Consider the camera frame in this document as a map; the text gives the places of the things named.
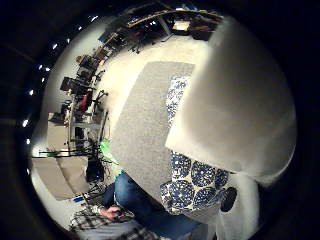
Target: ceiling light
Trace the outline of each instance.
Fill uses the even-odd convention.
[[[28,125],[29,120],[26,119],[22,122],[22,127],[26,127]]]
[[[98,16],[94,16],[93,18],[91,18],[91,22],[93,22],[94,20],[96,20],[98,18]]]

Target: desk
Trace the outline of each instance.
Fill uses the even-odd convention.
[[[102,113],[102,119],[100,123],[93,123],[93,122],[76,122],[74,120],[74,115],[76,113],[76,101],[75,98],[72,97],[72,103],[71,103],[71,108],[69,111],[69,115],[67,116],[67,120],[68,120],[68,134],[67,134],[67,141],[68,141],[68,149],[74,149],[75,146],[73,145],[73,143],[78,142],[78,141],[82,141],[82,140],[78,140],[75,138],[75,128],[82,128],[82,129],[91,129],[91,130],[98,130],[98,141],[102,140],[103,137],[103,131],[104,131],[104,125],[107,119],[107,115],[108,115],[108,111],[104,110]],[[84,116],[92,116],[92,114],[86,114],[86,113],[82,113],[82,115]]]
[[[89,129],[94,129],[94,130],[99,130],[100,129],[100,124],[97,123],[83,123],[83,122],[76,122],[74,120],[74,115],[76,111],[76,101],[75,98],[72,97],[72,103],[71,103],[71,109],[69,111],[69,115],[67,116],[68,120],[68,149],[75,148],[74,145],[71,146],[71,143],[77,142],[77,139],[75,138],[75,128],[89,128]]]
[[[150,16],[147,16],[147,17],[144,17],[142,19],[137,19],[135,21],[131,21],[129,23],[127,23],[127,27],[129,28],[132,28],[140,23],[143,23],[145,21],[148,21],[148,20],[151,20],[151,19],[154,19],[154,18],[158,18],[158,17],[161,17],[163,15],[166,15],[166,14],[174,14],[174,13],[193,13],[193,14],[202,14],[202,15],[207,15],[209,17],[214,17],[215,18],[215,21],[217,23],[220,23],[222,20],[223,20],[223,17],[215,14],[215,13],[208,13],[208,12],[203,12],[203,11],[194,11],[194,10],[165,10],[165,11],[162,11],[162,12],[157,12],[157,13],[154,13],[153,15],[150,15]]]

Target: plaid shirt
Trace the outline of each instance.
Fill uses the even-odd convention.
[[[130,214],[125,214],[126,217],[123,221],[132,219]],[[112,223],[109,219],[101,216],[100,214],[92,212],[91,208],[86,208],[82,211],[76,212],[70,219],[69,230],[72,232],[86,231],[90,229],[99,228],[103,225]],[[158,237],[155,233],[149,231],[145,227],[139,226],[133,228],[130,232],[122,234],[114,240],[160,240],[163,238]]]

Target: white wall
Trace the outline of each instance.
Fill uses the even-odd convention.
[[[97,48],[101,45],[98,38],[104,32],[106,25],[111,19],[112,18],[102,18],[96,20],[93,24],[84,29],[65,48],[64,52],[50,71],[42,102],[41,118],[31,139],[33,156],[38,156],[39,149],[45,150],[47,147],[48,113],[60,112],[61,102],[67,98],[65,93],[59,90],[63,78],[65,76],[76,76],[78,70],[78,65],[75,61],[76,57],[83,54],[91,54],[93,48]],[[70,200],[57,201],[48,191],[39,177],[39,174],[34,169],[31,169],[31,179],[35,190],[49,215],[62,227],[67,228],[69,217],[73,212],[81,209],[80,204],[76,204]]]
[[[65,76],[76,77],[79,68],[76,57],[91,54],[94,48],[96,49],[101,45],[98,38],[112,19],[112,17],[98,19],[80,32],[65,48],[51,69],[49,78],[46,80],[41,117],[32,136],[33,156],[38,156],[39,149],[44,150],[47,147],[48,114],[50,112],[60,112],[61,102],[68,99],[65,92],[59,90],[63,78]]]

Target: floor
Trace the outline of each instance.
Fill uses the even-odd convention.
[[[95,30],[87,31],[86,34],[81,33],[81,38],[77,39],[74,48],[81,49],[84,47],[88,49],[88,42],[92,45],[92,38],[96,37],[96,39],[98,39],[101,34],[101,29],[104,27],[103,24],[105,24],[105,22],[101,21],[96,24]],[[190,36],[172,36],[167,42],[159,41],[155,45],[145,46],[140,54],[124,50],[100,67],[99,70],[106,69],[98,85],[98,90],[104,90],[109,93],[105,105],[109,111],[111,137],[130,90],[146,63],[150,61],[186,62],[195,64],[197,69],[206,61],[208,48],[209,46],[205,41],[193,40]],[[62,58],[69,59],[70,54],[68,56],[62,54],[58,61],[65,61]],[[72,74],[75,74],[73,68],[66,70],[64,64],[56,64],[52,71],[55,74],[63,72],[66,76],[68,76],[66,73],[69,71],[69,76],[71,77]],[[55,84],[55,87],[51,87],[50,91],[59,91],[57,84]],[[52,101],[52,99],[54,99],[52,95],[54,94],[46,94],[44,101],[48,101],[49,98]],[[105,136],[108,137],[109,127],[106,127],[105,131],[107,131],[105,132]],[[31,178],[48,213],[62,227],[68,228],[69,218],[73,212],[81,209],[81,202],[74,203],[72,199],[56,201],[42,183],[37,172],[32,169]]]

